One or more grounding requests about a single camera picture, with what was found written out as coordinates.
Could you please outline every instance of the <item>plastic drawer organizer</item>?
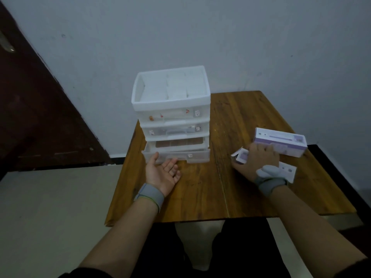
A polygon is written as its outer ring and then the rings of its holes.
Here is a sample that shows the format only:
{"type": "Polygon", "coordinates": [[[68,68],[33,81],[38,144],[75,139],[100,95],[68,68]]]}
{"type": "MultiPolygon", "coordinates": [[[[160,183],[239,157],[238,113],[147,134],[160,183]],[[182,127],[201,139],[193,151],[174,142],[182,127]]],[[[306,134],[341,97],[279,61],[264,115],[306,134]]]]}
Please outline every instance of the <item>plastic drawer organizer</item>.
{"type": "Polygon", "coordinates": [[[203,66],[140,72],[131,102],[147,141],[146,162],[155,152],[157,163],[210,160],[210,88],[203,66]]]}

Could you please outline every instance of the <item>product box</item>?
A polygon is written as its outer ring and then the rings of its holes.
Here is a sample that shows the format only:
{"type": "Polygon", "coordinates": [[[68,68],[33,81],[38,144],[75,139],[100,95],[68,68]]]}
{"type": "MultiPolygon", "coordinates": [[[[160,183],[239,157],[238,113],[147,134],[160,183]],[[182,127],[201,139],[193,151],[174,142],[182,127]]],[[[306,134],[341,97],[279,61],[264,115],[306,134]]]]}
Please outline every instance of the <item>product box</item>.
{"type": "Polygon", "coordinates": [[[273,144],[274,150],[279,154],[293,157],[301,157],[308,147],[303,135],[262,128],[255,129],[254,143],[273,144]]]}
{"type": "MultiPolygon", "coordinates": [[[[248,160],[248,150],[241,147],[235,153],[231,154],[231,159],[233,162],[246,164],[248,160]]],[[[284,177],[289,183],[293,183],[296,173],[296,167],[282,162],[279,162],[278,165],[281,169],[280,177],[284,177]]]]}

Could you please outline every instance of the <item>floor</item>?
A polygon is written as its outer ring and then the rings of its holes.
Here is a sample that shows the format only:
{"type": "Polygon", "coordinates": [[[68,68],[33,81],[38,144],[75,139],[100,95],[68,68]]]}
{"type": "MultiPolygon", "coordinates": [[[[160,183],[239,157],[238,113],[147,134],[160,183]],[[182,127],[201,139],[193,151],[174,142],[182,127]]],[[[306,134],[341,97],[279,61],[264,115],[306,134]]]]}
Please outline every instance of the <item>floor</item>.
{"type": "MultiPolygon", "coordinates": [[[[71,271],[108,231],[106,212],[121,165],[8,173],[0,182],[0,276],[58,277],[71,271]]],[[[337,229],[357,215],[326,217],[337,229]]],[[[279,218],[268,219],[291,277],[311,277],[279,218]]],[[[194,268],[206,270],[223,221],[178,223],[194,268]]]]}

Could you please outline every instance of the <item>dark pants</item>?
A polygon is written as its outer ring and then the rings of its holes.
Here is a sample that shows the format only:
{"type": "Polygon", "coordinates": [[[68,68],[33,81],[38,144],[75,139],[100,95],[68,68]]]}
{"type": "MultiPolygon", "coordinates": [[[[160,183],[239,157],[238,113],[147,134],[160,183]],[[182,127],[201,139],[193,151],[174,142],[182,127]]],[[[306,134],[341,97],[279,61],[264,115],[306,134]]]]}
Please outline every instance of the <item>dark pants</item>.
{"type": "Polygon", "coordinates": [[[265,218],[227,219],[208,271],[196,271],[173,223],[153,224],[131,277],[290,277],[265,218]]]}

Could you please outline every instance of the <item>purple and white box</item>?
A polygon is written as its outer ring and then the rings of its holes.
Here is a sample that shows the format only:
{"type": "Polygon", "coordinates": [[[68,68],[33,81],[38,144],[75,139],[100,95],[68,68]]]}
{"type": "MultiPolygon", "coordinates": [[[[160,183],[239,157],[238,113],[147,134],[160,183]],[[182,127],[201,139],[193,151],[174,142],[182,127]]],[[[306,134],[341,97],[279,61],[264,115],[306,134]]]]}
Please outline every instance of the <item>purple and white box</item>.
{"type": "Polygon", "coordinates": [[[308,148],[303,135],[262,128],[255,129],[254,143],[273,144],[276,152],[293,157],[301,157],[308,148]]]}

